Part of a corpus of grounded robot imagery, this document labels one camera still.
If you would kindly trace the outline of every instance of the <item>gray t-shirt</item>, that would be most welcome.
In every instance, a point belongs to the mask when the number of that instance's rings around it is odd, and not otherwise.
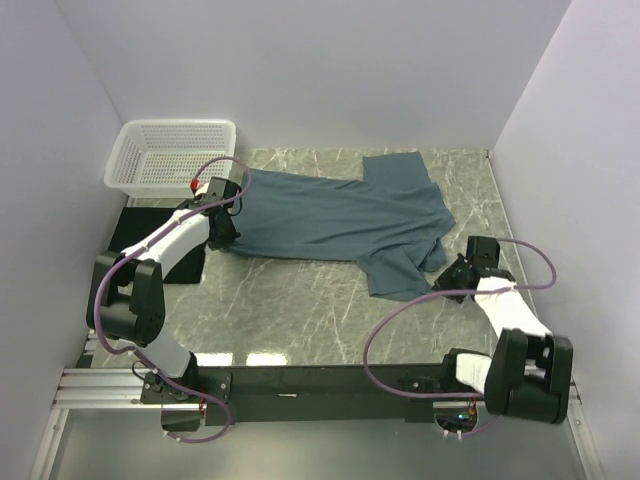
[[[440,238],[455,224],[418,152],[363,159],[363,181],[251,170],[234,217],[242,255],[353,261],[369,294],[411,300],[431,291],[424,271],[446,258]]]

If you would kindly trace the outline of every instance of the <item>white plastic basket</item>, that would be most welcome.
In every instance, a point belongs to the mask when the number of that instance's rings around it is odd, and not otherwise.
[[[104,183],[133,198],[187,198],[198,168],[235,147],[236,126],[228,120],[134,120],[120,130]],[[232,163],[214,163],[200,180],[228,178]]]

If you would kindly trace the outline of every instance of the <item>black metal frame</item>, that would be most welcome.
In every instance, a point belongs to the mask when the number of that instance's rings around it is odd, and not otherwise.
[[[451,378],[453,358],[441,364],[373,365],[371,371],[381,381],[401,390],[420,393],[473,392]],[[404,418],[412,423],[433,423],[433,402],[389,394],[365,375],[361,365],[200,367],[204,390],[218,394],[229,405],[235,423],[267,421],[313,421]],[[142,390],[143,404],[186,403],[163,395],[160,385],[148,373]],[[170,418],[185,419],[186,412],[165,412],[165,428]],[[192,418],[199,415],[193,412]],[[208,404],[205,425],[224,425],[223,410]],[[184,424],[175,428],[184,430]]]

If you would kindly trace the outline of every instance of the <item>marble floor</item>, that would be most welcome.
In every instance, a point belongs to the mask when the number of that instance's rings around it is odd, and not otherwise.
[[[310,176],[361,179],[362,157],[416,149],[237,150],[250,166]],[[510,237],[486,151],[419,149],[440,185],[456,225],[443,238],[449,260],[464,252],[467,236]],[[138,200],[169,206],[175,200]],[[519,282],[523,272],[513,245],[503,245],[501,266]],[[428,274],[433,280],[438,273]],[[531,302],[525,293],[527,302]],[[207,252],[202,282],[166,285],[166,322],[203,365],[328,365],[361,363],[371,328],[399,303],[370,298],[365,274],[353,263],[243,258]],[[496,338],[471,301],[435,299],[395,319],[374,343],[378,363],[440,362],[452,347],[490,353]],[[99,346],[93,367],[127,366]]]

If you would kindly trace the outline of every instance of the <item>reflective floor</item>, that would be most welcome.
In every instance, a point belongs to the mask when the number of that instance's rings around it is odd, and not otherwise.
[[[340,179],[362,178],[362,157],[403,149],[239,150],[254,168]],[[510,229],[486,152],[420,150],[457,224],[443,238],[449,260],[467,236],[509,237]],[[172,206],[175,200],[142,200]],[[522,281],[515,248],[501,265]],[[428,275],[433,280],[438,274]],[[366,335],[397,302],[370,298],[365,274],[353,263],[244,258],[208,252],[202,282],[166,285],[166,322],[199,363],[318,365],[360,363]],[[492,352],[496,338],[473,302],[436,299],[398,317],[371,350],[380,363],[440,362],[452,347]],[[93,367],[126,366],[100,347]]]

